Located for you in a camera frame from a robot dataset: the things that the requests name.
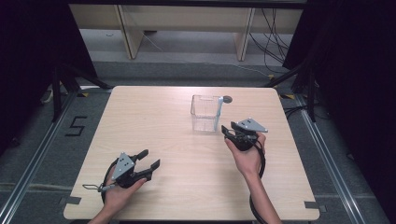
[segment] hand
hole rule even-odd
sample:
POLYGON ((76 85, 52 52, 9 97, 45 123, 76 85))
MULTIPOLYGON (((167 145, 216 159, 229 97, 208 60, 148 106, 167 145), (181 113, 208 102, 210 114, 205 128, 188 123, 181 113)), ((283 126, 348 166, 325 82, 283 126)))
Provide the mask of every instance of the hand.
MULTIPOLYGON (((265 135, 259 132, 257 132, 256 134, 259 136, 258 142, 260 142, 260 144, 256 143, 256 146, 262 147, 262 150, 264 150, 264 143, 266 139, 265 135)), ((241 151, 233 144, 233 142, 230 139, 225 138, 224 141, 227 147, 233 153, 233 158, 235 159, 236 167, 245 178, 251 175, 259 174, 259 169, 262 164, 262 161, 260 159, 259 152, 255 147, 252 147, 246 151, 241 151)))
MULTIPOLYGON (((112 183, 111 176, 113 176, 115 166, 111 168, 106 186, 112 183)), ((105 205, 102 210, 94 217, 90 223, 108 223, 120 210, 122 210, 132 198, 132 195, 143 186, 147 181, 146 178, 139 179, 128 189, 123 189, 120 186, 116 186, 114 189, 108 189, 106 191, 105 205)))

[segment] floor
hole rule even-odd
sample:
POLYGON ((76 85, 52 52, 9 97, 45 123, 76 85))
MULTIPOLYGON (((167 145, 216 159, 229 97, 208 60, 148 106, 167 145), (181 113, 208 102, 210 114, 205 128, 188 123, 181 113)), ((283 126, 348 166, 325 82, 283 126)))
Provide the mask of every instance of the floor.
MULTIPOLYGON (((252 72, 258 74, 261 74, 262 70, 252 69, 252 66, 267 65, 271 67, 281 66, 282 64, 279 60, 264 54, 253 42, 252 38, 249 39, 245 60, 238 62, 233 46, 233 35, 226 33, 145 32, 146 36, 134 60, 130 60, 127 56, 120 31, 81 30, 81 33, 92 60, 98 63, 226 64, 240 69, 252 70, 252 72)), ((283 53, 279 52, 278 44, 269 43, 267 45, 267 39, 263 34, 253 34, 253 37, 263 46, 267 46, 280 59, 282 59, 283 53, 286 53, 286 50, 283 53)), ((292 35, 281 35, 281 38, 288 45, 292 39, 292 35)), ((107 96, 96 94, 94 97, 104 97, 106 99, 107 96)), ((303 96, 292 97, 295 97, 294 100, 282 100, 284 107, 302 105, 304 103, 303 96)), ((78 98, 71 105, 72 108, 70 111, 76 108, 81 110, 85 103, 80 101, 83 101, 83 99, 78 98)), ((106 101, 102 105, 93 106, 103 108, 105 105, 106 101)), ((0 196, 2 197, 0 198, 0 203, 6 200, 15 183, 19 181, 19 177, 23 172, 26 172, 24 170, 25 166, 18 165, 18 163, 28 163, 33 158, 36 149, 34 146, 39 146, 41 139, 46 136, 47 129, 51 129, 50 122, 46 121, 46 118, 50 117, 51 114, 43 115, 43 113, 50 113, 50 110, 45 108, 48 106, 50 105, 45 105, 37 111, 37 117, 43 120, 36 120, 30 124, 30 127, 26 127, 26 134, 33 136, 29 138, 32 140, 28 143, 31 146, 31 150, 24 155, 20 155, 21 152, 18 151, 9 152, 8 154, 12 155, 12 158, 23 157, 17 161, 9 161, 7 163, 0 161, 2 162, 0 176, 7 180, 2 181, 4 183, 2 183, 0 188, 0 196), (39 130, 34 132, 29 131, 29 129, 35 127, 35 123, 44 123, 44 125, 41 125, 39 130), (6 169, 9 167, 12 167, 13 174, 6 172, 6 169)), ((317 119, 316 123, 310 122, 304 111, 299 111, 299 113, 298 116, 290 116, 289 123, 292 130, 300 130, 302 133, 295 135, 293 133, 293 135, 298 148, 302 148, 300 152, 302 161, 321 212, 320 219, 313 223, 389 223, 378 205, 375 196, 371 193, 367 184, 364 183, 359 168, 354 165, 352 159, 347 157, 347 148, 341 136, 338 135, 336 127, 328 120, 325 108, 320 107, 316 109, 317 116, 323 118, 317 119), (326 162, 329 158, 335 162, 326 162)), ((52 144, 56 147, 58 143, 55 141, 52 144)), ((47 158, 47 161, 50 160, 50 164, 52 164, 50 167, 51 170, 46 173, 42 171, 44 168, 42 167, 37 175, 32 174, 36 183, 40 182, 38 180, 43 180, 42 182, 47 183, 48 181, 46 182, 46 180, 51 179, 51 175, 56 175, 57 179, 59 179, 59 176, 63 176, 64 179, 59 180, 57 183, 48 183, 53 186, 54 190, 46 189, 45 192, 48 195, 55 196, 43 198, 39 192, 42 192, 44 187, 38 184, 31 185, 28 190, 29 194, 26 194, 25 199, 21 201, 21 208, 13 211, 15 215, 12 215, 15 217, 11 223, 27 223, 30 222, 29 220, 32 223, 61 223, 58 219, 55 217, 52 219, 52 217, 54 213, 57 216, 62 215, 64 200, 72 188, 65 183, 73 182, 72 179, 67 180, 70 178, 68 177, 68 173, 64 172, 67 169, 62 169, 63 167, 67 167, 67 164, 57 163, 58 157, 70 156, 63 153, 66 152, 48 152, 44 156, 47 158), (59 204, 59 206, 42 209, 40 206, 32 206, 31 202, 59 204)), ((81 161, 82 159, 72 158, 69 160, 81 161)))

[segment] transparent container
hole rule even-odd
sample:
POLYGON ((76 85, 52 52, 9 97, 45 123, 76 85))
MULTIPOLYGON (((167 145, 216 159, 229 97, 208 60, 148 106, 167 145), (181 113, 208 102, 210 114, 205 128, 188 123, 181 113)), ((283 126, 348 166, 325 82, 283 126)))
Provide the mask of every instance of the transparent container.
POLYGON ((218 129, 221 103, 219 96, 193 95, 192 128, 195 131, 215 132, 218 129))

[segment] black cable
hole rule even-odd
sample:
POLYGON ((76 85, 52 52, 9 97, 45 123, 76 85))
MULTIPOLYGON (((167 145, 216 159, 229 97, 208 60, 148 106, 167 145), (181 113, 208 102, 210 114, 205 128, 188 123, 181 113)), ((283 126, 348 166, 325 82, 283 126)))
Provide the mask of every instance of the black cable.
MULTIPOLYGON (((262 162, 262 165, 260 166, 260 171, 259 171, 259 177, 262 178, 262 175, 264 174, 265 170, 265 155, 263 152, 262 144, 258 141, 259 147, 256 144, 253 144, 253 146, 257 149, 260 155, 260 160, 262 162)), ((250 210, 253 213, 253 216, 261 223, 261 224, 267 224, 267 222, 260 216, 259 212, 256 210, 256 207, 254 206, 253 200, 251 198, 251 195, 249 196, 249 204, 250 204, 250 210)))

